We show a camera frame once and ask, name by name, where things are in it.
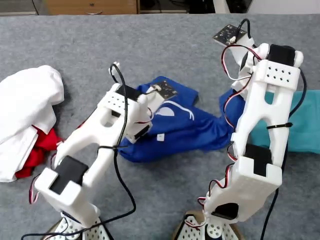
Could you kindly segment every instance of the black wire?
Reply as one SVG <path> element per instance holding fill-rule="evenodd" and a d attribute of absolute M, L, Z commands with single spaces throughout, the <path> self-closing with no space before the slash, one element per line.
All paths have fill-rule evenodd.
<path fill-rule="evenodd" d="M 51 235 L 54 235 L 54 236 L 64 236 L 64 237 L 68 237 L 68 236 L 74 236 L 76 234 L 82 234 L 83 232 L 87 231 L 87 230 L 90 230 L 90 229 L 93 229 L 95 227 L 98 227 L 100 225 L 105 225 L 107 223 L 110 223 L 110 222 L 113 222 L 115 220 L 118 220 L 118 219 L 121 219 L 121 218 L 124 218 L 124 217 L 127 217 L 129 216 L 130 214 L 133 214 L 136 209 L 137 209 L 137 205 L 136 205 L 136 201 L 135 201 L 135 198 L 134 196 L 132 195 L 132 193 L 130 192 L 129 188 L 127 187 L 127 185 L 125 184 L 124 180 L 122 179 L 121 177 L 121 174 L 120 174 L 120 171 L 119 171 L 119 167 L 118 167 L 118 162 L 117 162 L 117 156 L 118 156 L 118 145 L 120 144 L 123 136 L 124 136 L 124 133 L 125 133 L 125 129 L 126 129 L 126 126 L 127 126 L 127 122 L 128 122 L 128 95 L 127 95 L 127 91 L 126 91 L 126 82 L 125 82 L 125 79 L 124 79 L 124 76 L 122 75 L 121 71 L 119 70 L 119 68 L 117 67 L 117 65 L 115 65 L 114 63 L 111 64 L 110 66 L 110 72 L 112 72 L 112 68 L 115 68 L 116 71 L 118 72 L 119 76 L 120 76 L 120 79 L 121 79 L 121 82 L 122 82 L 122 86 L 123 86 L 123 95 L 124 95 L 124 123 L 123 123 L 123 126 L 122 126 L 122 129 L 121 129 L 121 132 L 120 132 L 120 135 L 119 135 L 119 138 L 118 138 L 118 141 L 117 141 L 117 144 L 116 146 L 112 147 L 113 151 L 114 151 L 114 155 L 113 155 L 113 162 L 114 162 L 114 169 L 115 169 L 115 173 L 116 173 L 116 176 L 118 177 L 118 180 L 119 182 L 121 183 L 122 187 L 124 188 L 124 190 L 126 191 L 126 193 L 128 194 L 131 202 L 132 202 L 132 205 L 133 205 L 133 209 L 124 213 L 124 214 L 120 214 L 118 216 L 115 216 L 115 217 L 112 217 L 110 219 L 107 219 L 105 221 L 101 221 L 97 224 L 94 224 L 92 225 L 91 227 L 89 228 L 84 228 L 84 229 L 81 229 L 79 231 L 76 231 L 76 232 L 72 232 L 72 233 L 58 233 L 58 232 L 46 232 L 46 233 L 28 233 L 28 234 L 25 234 L 21 237 L 21 240 L 24 240 L 26 237 L 31 237 L 31 236 L 51 236 Z M 101 148 L 110 148 L 109 146 L 100 146 Z"/>
<path fill-rule="evenodd" d="M 306 76 L 304 74 L 304 72 L 301 70 L 300 68 L 300 74 L 302 77 L 302 81 L 303 81 L 303 91 L 302 91 L 302 95 L 301 98 L 299 100 L 299 102 L 296 104 L 296 106 L 290 111 L 289 113 L 289 118 L 298 110 L 298 108 L 300 108 L 301 104 L 303 103 L 303 101 L 305 100 L 306 97 L 306 93 L 307 93 L 307 80 L 306 80 Z M 285 151 L 284 151 L 284 156 L 283 156 L 283 161 L 282 161 L 282 166 L 281 166 L 281 170 L 282 170 L 282 174 L 284 174 L 285 171 L 285 167 L 286 167 L 286 162 L 287 162 L 287 155 L 288 155 L 288 142 L 286 143 L 285 146 Z M 267 225 L 268 225 L 268 221 L 271 215 L 272 210 L 274 209 L 274 206 L 276 204 L 277 198 L 279 195 L 279 188 L 277 188 L 274 192 L 274 196 L 272 199 L 272 203 L 270 205 L 270 208 L 268 210 L 268 213 L 266 214 L 264 223 L 263 223 L 263 228 L 262 228 L 262 232 L 261 232 L 261 237 L 260 240 L 264 240 L 265 237 L 265 233 L 266 233 L 266 229 L 267 229 Z"/>
<path fill-rule="evenodd" d="M 289 114 L 289 118 L 298 110 L 298 108 L 300 108 L 301 104 L 303 103 L 305 97 L 306 97 L 306 93 L 307 93 L 307 80 L 306 80 L 306 76 L 304 74 L 304 72 L 302 71 L 302 69 L 300 68 L 300 75 L 302 77 L 302 81 L 303 81 L 303 91 L 302 91 L 302 95 L 301 98 L 299 100 L 299 102 L 296 104 L 296 106 L 291 110 L 290 114 Z"/>
<path fill-rule="evenodd" d="M 63 217 L 63 219 L 64 219 L 65 222 L 66 222 L 66 228 L 65 228 L 61 233 L 64 233 L 64 232 L 68 229 L 68 227 L 69 227 L 69 223 L 68 223 L 67 219 L 66 219 L 65 217 Z M 45 240 L 48 240 L 48 239 L 53 238 L 53 237 L 55 237 L 55 236 L 57 236 L 57 235 L 52 235 L 52 236 L 46 238 Z"/>
<path fill-rule="evenodd" d="M 112 149 L 112 150 L 115 150 L 115 149 L 125 149 L 125 148 L 128 148 L 129 146 L 126 145 L 126 146 L 99 146 L 98 150 L 99 149 Z"/>
<path fill-rule="evenodd" d="M 34 10 L 35 10 L 35 13 L 36 13 L 37 15 L 39 15 L 38 9 L 37 9 L 37 7 L 36 7 L 36 5 L 35 5 L 35 1 L 34 1 L 34 0 L 31 0 L 31 2 L 32 2 L 33 8 L 34 8 Z"/>
<path fill-rule="evenodd" d="M 251 27 L 250 27 L 250 20 L 248 18 L 244 18 L 241 23 L 239 24 L 236 33 L 235 33 L 235 43 L 238 41 L 238 37 L 240 34 L 241 27 L 245 24 L 246 22 L 246 28 L 247 28 L 247 33 L 248 33 L 248 38 L 251 39 Z"/>
<path fill-rule="evenodd" d="M 159 90 L 158 90 L 158 89 L 153 89 L 153 90 L 151 90 L 151 91 L 148 92 L 148 93 L 144 93 L 144 95 L 153 94 L 154 92 L 159 92 Z"/>
<path fill-rule="evenodd" d="M 224 171 L 224 185 L 223 185 L 223 186 L 219 186 L 218 181 L 217 181 L 216 179 L 213 179 L 213 180 L 211 180 L 211 181 L 209 182 L 209 187 L 208 187 L 209 197 L 211 196 L 211 184 L 212 184 L 213 182 L 215 182 L 215 183 L 218 185 L 218 187 L 221 188 L 221 189 L 225 189 L 225 188 L 228 187 L 228 184 L 229 184 L 228 168 L 229 168 L 230 166 L 232 166 L 232 165 L 234 165 L 234 163 L 230 163 L 230 164 L 228 164 L 228 165 L 225 167 L 225 171 Z"/>

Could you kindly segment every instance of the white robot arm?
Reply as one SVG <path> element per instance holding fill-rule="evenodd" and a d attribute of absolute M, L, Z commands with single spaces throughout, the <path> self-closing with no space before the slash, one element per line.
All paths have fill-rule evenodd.
<path fill-rule="evenodd" d="M 100 215 L 88 197 L 114 159 L 114 148 L 120 142 L 125 123 L 124 87 L 127 121 L 123 136 L 132 143 L 152 127 L 152 116 L 162 102 L 177 93 L 165 81 L 152 85 L 146 94 L 115 83 L 81 127 L 58 146 L 54 169 L 44 169 L 35 182 L 35 188 L 77 229 L 91 227 Z M 89 167 L 74 155 L 92 143 L 100 147 Z"/>
<path fill-rule="evenodd" d="M 245 107 L 232 134 L 236 162 L 227 172 L 226 179 L 207 193 L 204 215 L 224 219 L 232 224 L 246 221 L 258 211 L 266 198 L 282 184 L 282 163 L 289 135 L 289 112 L 293 93 L 300 76 L 299 61 L 302 53 L 295 51 L 293 65 L 263 59 L 252 67 Z M 272 104 L 265 102 L 268 90 L 274 93 Z M 259 120 L 266 121 L 270 148 L 247 144 L 248 136 Z"/>
<path fill-rule="evenodd" d="M 231 136 L 235 163 L 227 166 L 225 178 L 211 181 L 205 197 L 198 198 L 203 217 L 186 214 L 175 240 L 194 239 L 192 229 L 200 240 L 237 240 L 230 224 L 250 218 L 282 184 L 282 164 L 292 126 L 288 119 L 304 57 L 288 46 L 262 43 L 256 47 L 243 30 L 235 41 L 236 31 L 229 24 L 214 36 L 225 50 L 231 50 L 239 65 L 238 78 L 231 78 L 222 54 L 224 70 L 235 80 L 231 87 L 245 99 L 243 114 Z M 273 93 L 271 104 L 265 101 L 267 92 Z M 269 149 L 248 143 L 250 132 L 260 120 L 268 125 Z"/>

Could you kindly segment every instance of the cable tie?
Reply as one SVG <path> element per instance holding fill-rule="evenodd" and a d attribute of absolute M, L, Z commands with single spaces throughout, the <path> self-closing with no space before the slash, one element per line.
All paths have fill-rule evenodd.
<path fill-rule="evenodd" d="M 278 124 L 278 125 L 272 125 L 267 126 L 266 129 L 277 129 L 277 128 L 291 128 L 293 126 L 292 122 L 287 122 L 285 124 Z"/>

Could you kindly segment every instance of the gray carpet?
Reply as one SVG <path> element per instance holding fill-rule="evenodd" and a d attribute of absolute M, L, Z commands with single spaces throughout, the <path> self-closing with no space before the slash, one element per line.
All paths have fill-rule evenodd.
<path fill-rule="evenodd" d="M 243 15 L 29 16 L 0 18 L 0 79 L 19 70 L 51 65 L 63 76 L 65 101 L 55 108 L 56 129 L 66 138 L 95 108 L 113 84 L 108 66 L 120 61 L 128 85 L 159 75 L 199 91 L 199 108 L 219 115 L 218 97 L 232 83 L 220 64 L 222 47 L 212 39 Z M 302 68 L 310 89 L 320 88 L 319 15 L 252 15 L 251 34 L 262 42 L 289 45 L 304 53 Z M 90 163 L 90 146 L 77 157 Z M 168 240 L 184 213 L 200 209 L 213 178 L 229 163 L 225 150 L 192 151 L 150 164 L 119 158 L 119 168 L 135 196 L 137 211 L 108 225 L 117 240 Z M 266 240 L 310 240 L 320 236 L 320 157 L 290 153 L 283 185 L 269 221 Z M 59 214 L 39 198 L 28 204 L 31 178 L 0 184 L 0 235 L 46 231 Z M 271 202 L 239 227 L 246 239 L 260 238 Z M 128 211 L 131 203 L 114 169 L 105 174 L 94 203 L 107 219 Z"/>

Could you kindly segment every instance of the wooden cabinet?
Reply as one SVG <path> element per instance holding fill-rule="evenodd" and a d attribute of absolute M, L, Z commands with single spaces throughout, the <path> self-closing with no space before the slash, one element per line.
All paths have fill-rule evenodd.
<path fill-rule="evenodd" d="M 138 0 L 46 0 L 51 15 L 137 14 Z"/>

